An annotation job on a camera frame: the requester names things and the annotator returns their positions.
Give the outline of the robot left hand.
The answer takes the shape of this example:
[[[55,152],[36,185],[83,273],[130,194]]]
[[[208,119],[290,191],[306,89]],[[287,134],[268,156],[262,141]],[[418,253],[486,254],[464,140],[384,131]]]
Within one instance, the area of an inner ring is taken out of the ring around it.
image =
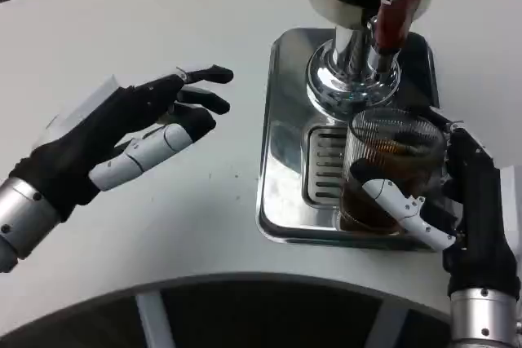
[[[193,142],[210,133],[216,127],[213,116],[227,113],[229,102],[186,87],[199,81],[226,84],[233,77],[232,70],[213,65],[119,87],[79,125],[20,160],[9,175],[35,188],[66,221],[76,206],[87,205],[98,195],[88,174],[109,158],[126,134],[152,126],[171,108],[177,111],[175,122]]]

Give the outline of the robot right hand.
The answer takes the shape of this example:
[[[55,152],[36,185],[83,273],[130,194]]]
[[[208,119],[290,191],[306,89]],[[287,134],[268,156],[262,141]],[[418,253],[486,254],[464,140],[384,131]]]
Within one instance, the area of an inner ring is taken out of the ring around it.
[[[483,289],[519,299],[501,171],[461,121],[433,107],[371,108],[353,117],[347,141],[356,201],[441,252],[449,294]]]

